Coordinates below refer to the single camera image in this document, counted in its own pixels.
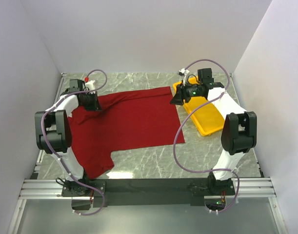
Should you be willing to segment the red t shirt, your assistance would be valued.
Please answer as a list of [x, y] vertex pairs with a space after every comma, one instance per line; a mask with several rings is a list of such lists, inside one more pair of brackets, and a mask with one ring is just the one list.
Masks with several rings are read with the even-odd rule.
[[184, 143], [172, 97], [167, 86], [101, 96], [100, 112], [76, 108], [68, 119], [72, 149], [88, 177], [112, 169], [114, 151]]

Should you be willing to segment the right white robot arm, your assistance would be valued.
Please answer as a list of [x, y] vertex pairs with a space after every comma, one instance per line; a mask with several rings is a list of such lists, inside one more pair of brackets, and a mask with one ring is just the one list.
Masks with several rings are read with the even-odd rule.
[[227, 93], [227, 88], [215, 82], [210, 68], [199, 69], [195, 84], [189, 82], [190, 72], [179, 70], [183, 78], [176, 86], [170, 103], [183, 105], [191, 98], [204, 97], [219, 111], [224, 119], [221, 133], [222, 152], [217, 164], [209, 172], [207, 185], [209, 193], [217, 195], [231, 186], [231, 177], [240, 159], [257, 143], [257, 115], [238, 105]]

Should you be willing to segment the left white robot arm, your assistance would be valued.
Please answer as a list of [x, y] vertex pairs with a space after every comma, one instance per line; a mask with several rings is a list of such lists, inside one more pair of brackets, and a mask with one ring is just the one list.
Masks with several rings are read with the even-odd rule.
[[62, 168], [65, 179], [56, 182], [71, 195], [92, 195], [96, 190], [75, 157], [71, 148], [72, 134], [68, 118], [78, 107], [87, 111], [101, 111], [97, 81], [72, 79], [58, 101], [49, 109], [35, 113], [37, 147], [51, 155]]

